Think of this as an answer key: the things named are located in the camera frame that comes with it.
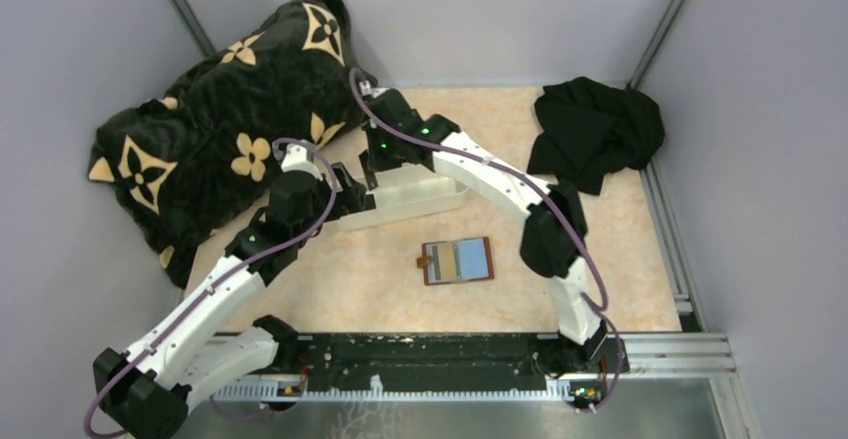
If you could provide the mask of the white oblong plastic tray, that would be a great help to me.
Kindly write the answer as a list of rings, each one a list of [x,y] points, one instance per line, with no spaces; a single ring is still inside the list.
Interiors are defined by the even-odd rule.
[[[338,219],[339,230],[367,229],[454,210],[466,204],[470,192],[465,184],[423,165],[377,172],[375,178],[377,186],[370,188],[364,175],[353,177],[366,187],[366,198],[374,206]]]

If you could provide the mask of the brown leather card holder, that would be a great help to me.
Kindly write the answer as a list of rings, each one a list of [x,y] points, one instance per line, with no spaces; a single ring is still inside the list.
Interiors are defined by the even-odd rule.
[[[459,277],[455,281],[446,282],[439,279],[437,247],[444,243],[454,244],[456,248]],[[489,281],[495,278],[491,241],[486,236],[425,242],[421,245],[421,254],[416,258],[416,267],[422,272],[426,286]]]

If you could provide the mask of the black cloth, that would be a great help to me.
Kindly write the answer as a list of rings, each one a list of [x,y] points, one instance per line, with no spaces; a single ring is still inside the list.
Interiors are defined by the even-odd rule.
[[[607,175],[645,169],[666,138],[651,97],[587,77],[544,86],[534,113],[541,133],[526,171],[563,179],[593,196]]]

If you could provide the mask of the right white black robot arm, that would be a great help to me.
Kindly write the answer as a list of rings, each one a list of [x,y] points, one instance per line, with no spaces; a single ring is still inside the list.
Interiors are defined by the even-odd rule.
[[[563,357],[576,371],[602,357],[605,328],[589,296],[597,272],[586,244],[585,216],[576,189],[527,176],[481,147],[458,124],[434,114],[423,119],[396,89],[356,89],[354,98],[382,133],[377,149],[396,161],[420,164],[457,180],[496,205],[522,227],[519,255],[547,279]]]

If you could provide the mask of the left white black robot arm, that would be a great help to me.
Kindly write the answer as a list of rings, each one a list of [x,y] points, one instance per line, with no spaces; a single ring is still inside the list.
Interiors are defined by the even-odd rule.
[[[365,205],[363,184],[341,162],[328,164],[305,142],[275,144],[281,175],[268,205],[225,249],[212,271],[165,319],[124,351],[94,361],[100,409],[135,438],[171,438],[198,404],[228,384],[270,367],[303,369],[299,334],[266,315],[222,344],[208,342],[235,312],[293,264],[321,227]],[[327,164],[321,173],[317,166]]]

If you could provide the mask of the black floral plush pillow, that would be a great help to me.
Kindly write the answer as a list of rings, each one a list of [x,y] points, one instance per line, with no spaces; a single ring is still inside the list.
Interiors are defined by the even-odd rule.
[[[276,139],[324,147],[364,122],[351,33],[343,0],[290,0],[96,130],[88,178],[114,191],[173,285],[187,285],[199,246],[279,175]]]

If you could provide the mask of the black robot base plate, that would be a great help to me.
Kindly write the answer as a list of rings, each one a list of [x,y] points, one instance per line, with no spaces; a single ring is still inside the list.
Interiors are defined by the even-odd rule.
[[[309,392],[363,391],[377,377],[387,392],[499,393],[628,368],[611,337],[577,345],[554,333],[315,333],[286,341],[261,370],[304,378]]]

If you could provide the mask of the aluminium frame rail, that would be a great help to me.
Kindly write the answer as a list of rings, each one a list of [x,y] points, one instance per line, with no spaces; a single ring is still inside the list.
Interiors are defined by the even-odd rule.
[[[737,366],[726,335],[712,332],[704,319],[656,158],[641,172],[641,179],[682,330],[626,333],[629,376],[667,380],[734,377]]]

